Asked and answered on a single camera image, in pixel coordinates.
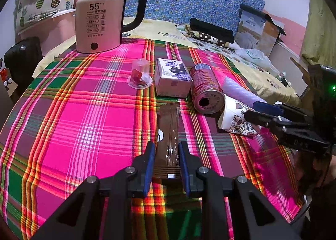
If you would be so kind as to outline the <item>right hand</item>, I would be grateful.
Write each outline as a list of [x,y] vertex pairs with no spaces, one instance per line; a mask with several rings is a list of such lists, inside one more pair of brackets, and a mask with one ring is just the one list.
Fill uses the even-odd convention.
[[294,175],[298,191],[311,195],[313,189],[335,180],[335,155],[314,159],[312,153],[298,151],[294,157]]

